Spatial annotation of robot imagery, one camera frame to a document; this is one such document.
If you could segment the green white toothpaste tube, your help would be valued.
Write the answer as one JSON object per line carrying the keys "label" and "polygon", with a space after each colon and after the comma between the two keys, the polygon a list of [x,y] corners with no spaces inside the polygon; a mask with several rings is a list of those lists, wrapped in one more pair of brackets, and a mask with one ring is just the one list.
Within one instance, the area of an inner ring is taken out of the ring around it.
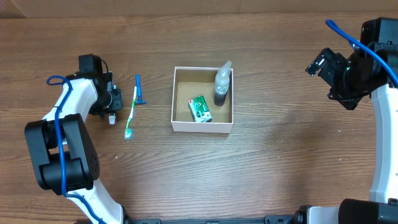
{"label": "green white toothpaste tube", "polygon": [[116,115],[114,113],[110,113],[108,119],[110,125],[114,125],[116,123]]}

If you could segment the blue disposable razor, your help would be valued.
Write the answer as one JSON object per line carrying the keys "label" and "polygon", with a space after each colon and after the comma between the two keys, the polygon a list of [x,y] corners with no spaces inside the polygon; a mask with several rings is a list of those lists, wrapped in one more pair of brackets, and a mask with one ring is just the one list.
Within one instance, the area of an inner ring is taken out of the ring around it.
{"label": "blue disposable razor", "polygon": [[136,74],[136,87],[137,87],[137,94],[136,94],[135,104],[138,105],[146,104],[147,102],[142,99],[141,81],[138,73]]}

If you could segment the green white toothbrush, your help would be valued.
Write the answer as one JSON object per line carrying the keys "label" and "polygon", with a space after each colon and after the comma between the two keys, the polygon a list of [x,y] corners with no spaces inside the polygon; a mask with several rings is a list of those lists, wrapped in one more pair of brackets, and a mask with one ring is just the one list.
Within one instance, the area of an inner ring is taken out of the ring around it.
{"label": "green white toothbrush", "polygon": [[129,127],[129,125],[130,125],[130,122],[133,119],[136,98],[137,98],[137,86],[134,87],[131,110],[130,110],[129,117],[127,119],[126,128],[125,128],[125,132],[124,132],[124,139],[125,140],[132,139],[132,129]]}

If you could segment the green Dettol soap bar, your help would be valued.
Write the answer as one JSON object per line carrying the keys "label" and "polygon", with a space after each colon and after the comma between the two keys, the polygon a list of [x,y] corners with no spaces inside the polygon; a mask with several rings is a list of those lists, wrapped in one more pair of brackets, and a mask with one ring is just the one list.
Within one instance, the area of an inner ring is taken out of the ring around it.
{"label": "green Dettol soap bar", "polygon": [[209,123],[213,117],[209,111],[204,95],[188,100],[189,108],[196,123]]}

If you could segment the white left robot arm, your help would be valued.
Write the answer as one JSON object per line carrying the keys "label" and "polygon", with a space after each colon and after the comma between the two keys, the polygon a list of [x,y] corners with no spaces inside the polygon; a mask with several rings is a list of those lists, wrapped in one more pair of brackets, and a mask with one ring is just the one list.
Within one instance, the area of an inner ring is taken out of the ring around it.
{"label": "white left robot arm", "polygon": [[42,189],[75,203],[92,223],[130,223],[100,181],[99,158],[85,125],[90,114],[114,124],[122,93],[99,56],[81,55],[78,63],[76,73],[47,79],[50,86],[62,86],[62,94],[41,120],[25,126],[35,178]]}

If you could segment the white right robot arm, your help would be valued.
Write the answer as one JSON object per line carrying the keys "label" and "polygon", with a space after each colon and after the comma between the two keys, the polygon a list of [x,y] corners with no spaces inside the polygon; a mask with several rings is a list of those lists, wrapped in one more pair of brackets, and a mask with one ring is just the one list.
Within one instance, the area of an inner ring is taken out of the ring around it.
{"label": "white right robot arm", "polygon": [[337,207],[303,205],[290,223],[397,223],[397,19],[366,21],[356,40],[327,19],[353,48],[344,58],[324,48],[307,67],[329,86],[328,98],[347,110],[369,96],[376,119],[376,166],[369,199],[344,199]]}

